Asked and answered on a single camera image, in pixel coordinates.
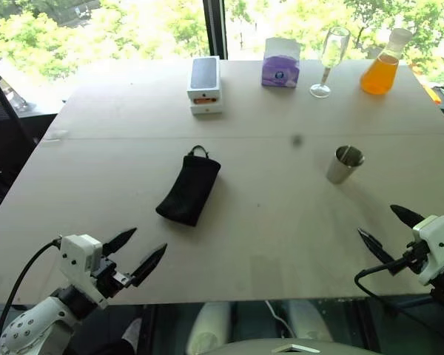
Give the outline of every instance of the white cable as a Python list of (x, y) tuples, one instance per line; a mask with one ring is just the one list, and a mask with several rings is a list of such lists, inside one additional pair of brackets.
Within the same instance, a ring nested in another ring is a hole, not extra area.
[(281, 318), (281, 317), (276, 315), (275, 310), (272, 307), (272, 304), (269, 301), (265, 301), (265, 303), (268, 306), (269, 311), (272, 312), (273, 318), (275, 318), (277, 321), (283, 323), (283, 325), (285, 326), (286, 330), (289, 332), (289, 336), (291, 338), (295, 338), (296, 336), (295, 336), (294, 331), (291, 329), (291, 327), (288, 325), (288, 323), (283, 318)]

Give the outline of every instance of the white box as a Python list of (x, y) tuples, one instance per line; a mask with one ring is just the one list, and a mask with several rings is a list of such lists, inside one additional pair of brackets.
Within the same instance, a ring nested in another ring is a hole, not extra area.
[(194, 104), (194, 102), (191, 101), (190, 107), (193, 115), (222, 112), (223, 111), (222, 93), (220, 92), (220, 96), (216, 102), (212, 102), (210, 104)]
[(192, 59), (187, 95), (196, 98), (219, 98), (221, 95), (221, 60), (218, 55)]

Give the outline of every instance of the window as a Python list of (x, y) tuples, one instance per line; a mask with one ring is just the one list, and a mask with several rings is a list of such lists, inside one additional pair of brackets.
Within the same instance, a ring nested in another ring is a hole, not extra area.
[(346, 58), (374, 58), (390, 29), (414, 37), (404, 59), (425, 81), (444, 84), (444, 0), (225, 0), (229, 59), (260, 60), (265, 38), (301, 43), (301, 58), (316, 59), (332, 26), (351, 31)]
[(0, 61), (35, 85), (59, 91), (103, 60), (195, 55), (209, 55), (201, 0), (0, 0)]
[(391, 28), (410, 29), (404, 59), (424, 81), (444, 84), (444, 0), (0, 0), (0, 69), (69, 92), (99, 61), (261, 60), (272, 36), (294, 38), (301, 58), (318, 58), (335, 25), (351, 31), (350, 59), (374, 58)]

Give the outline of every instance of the table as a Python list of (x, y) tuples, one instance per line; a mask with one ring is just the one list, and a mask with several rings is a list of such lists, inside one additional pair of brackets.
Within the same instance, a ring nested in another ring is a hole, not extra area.
[[(397, 203), (444, 214), (444, 116), (407, 67), (385, 96), (365, 94), (368, 61), (344, 61), (332, 96), (308, 88), (322, 66), (304, 61), (298, 87), (260, 86), (260, 62), (222, 61), (226, 110), (193, 117), (190, 63), (125, 63), (69, 99), (0, 208), (0, 302), (41, 245), (58, 234), (105, 242), (138, 227), (113, 255), (131, 271), (168, 243), (160, 265), (114, 304), (359, 297), (361, 269), (378, 264), (357, 235), (370, 231), (395, 257), (412, 240)], [(293, 144), (301, 135), (302, 144)], [(154, 208), (202, 144), (222, 165), (196, 228)], [(335, 148), (352, 144), (366, 162), (343, 185), (325, 179)], [(64, 282), (55, 251), (30, 271), (17, 302), (36, 303)], [(427, 292), (412, 272), (365, 280), (380, 294)]]

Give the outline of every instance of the metal cup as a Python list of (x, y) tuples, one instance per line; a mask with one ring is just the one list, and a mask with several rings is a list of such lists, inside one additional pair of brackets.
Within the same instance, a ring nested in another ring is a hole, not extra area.
[(332, 158), (327, 178), (331, 183), (342, 183), (365, 161), (362, 152), (354, 146), (340, 146)]

